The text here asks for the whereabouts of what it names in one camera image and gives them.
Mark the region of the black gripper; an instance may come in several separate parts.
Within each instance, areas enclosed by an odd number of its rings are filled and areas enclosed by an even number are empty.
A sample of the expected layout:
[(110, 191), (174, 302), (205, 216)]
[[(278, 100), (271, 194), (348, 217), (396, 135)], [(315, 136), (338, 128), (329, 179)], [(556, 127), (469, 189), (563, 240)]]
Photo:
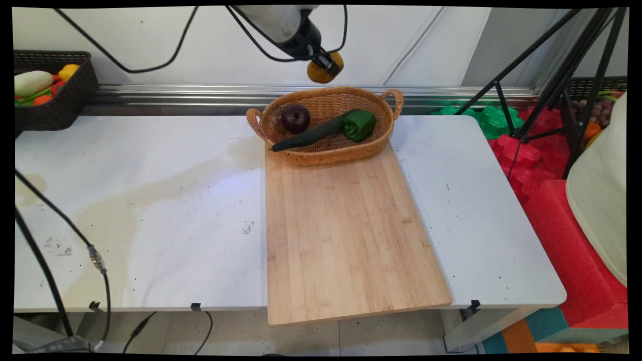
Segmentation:
[(300, 19), (298, 27), (282, 23), (277, 30), (277, 47), (289, 55), (280, 62), (313, 60), (314, 77), (337, 77), (343, 71), (343, 58), (337, 51), (326, 53), (321, 34), (309, 19)]

